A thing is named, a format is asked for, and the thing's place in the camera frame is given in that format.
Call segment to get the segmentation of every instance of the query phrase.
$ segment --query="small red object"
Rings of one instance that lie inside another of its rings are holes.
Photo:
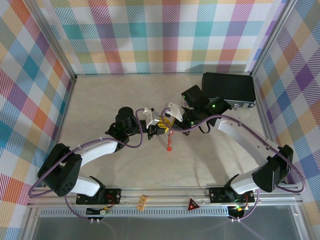
[[[190,197],[188,211],[199,209],[199,208],[200,208],[200,205],[192,197]]]
[[[172,147],[171,147],[171,137],[172,135],[174,134],[174,131],[170,130],[169,131],[169,135],[168,135],[168,147],[166,148],[166,150],[168,152],[171,152],[172,151]]]

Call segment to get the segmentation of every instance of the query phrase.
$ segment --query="colorful plaid backdrop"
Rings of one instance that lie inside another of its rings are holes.
[[[22,0],[0,0],[0,239],[17,238],[70,77]]]
[[[286,0],[37,2],[76,73],[122,74],[248,70]]]
[[[300,0],[256,79],[276,142],[295,152],[320,238],[320,1]],[[295,172],[291,180],[299,182]]]

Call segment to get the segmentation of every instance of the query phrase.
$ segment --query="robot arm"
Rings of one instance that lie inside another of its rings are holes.
[[[192,108],[183,108],[170,102],[166,105],[169,108],[166,117],[168,118],[169,115],[174,117],[175,120],[171,124],[176,128],[188,129],[209,116],[231,110],[231,106],[222,98],[216,97],[210,101],[196,85],[182,93],[182,96]],[[163,126],[162,121],[159,120],[159,114],[154,109],[145,108],[143,113],[145,120],[140,120],[140,123],[142,132],[147,133],[149,140],[153,135],[161,135],[168,130]],[[253,157],[259,166],[254,170],[234,176],[226,183],[225,192],[231,200],[234,200],[235,195],[242,195],[255,189],[272,192],[289,173],[288,164],[270,150],[270,147],[279,149],[280,153],[292,161],[293,151],[289,146],[281,148],[255,131],[258,136],[265,139],[268,144],[266,146],[242,127],[241,123],[238,124],[230,119],[215,118],[208,120],[207,123],[232,137]],[[129,136],[140,134],[133,110],[129,107],[121,108],[115,117],[115,123],[110,126],[106,134],[124,143],[129,142]],[[94,177],[91,177],[93,180],[78,177],[80,168],[96,158],[117,152],[123,147],[117,141],[108,140],[82,148],[78,152],[72,153],[66,159],[64,166],[59,165],[43,181],[58,196],[76,193],[95,199],[103,198],[105,186]],[[62,143],[57,144],[39,170],[38,177],[41,177],[69,151],[69,148]]]

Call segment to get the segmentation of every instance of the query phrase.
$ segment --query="ventilation grate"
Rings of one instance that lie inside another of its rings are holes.
[[[86,208],[75,209],[80,215],[86,214]],[[144,211],[136,207],[117,206],[107,215],[108,217],[201,217],[201,216],[226,216],[227,206],[203,206],[201,208],[188,211],[186,207],[146,207]],[[44,208],[40,217],[73,217],[75,216],[68,208]]]

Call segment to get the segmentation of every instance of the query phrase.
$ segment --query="glass panel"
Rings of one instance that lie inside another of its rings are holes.
[[[40,217],[34,240],[299,240],[290,206],[258,206],[241,221],[226,217],[110,217],[90,224],[77,217]]]

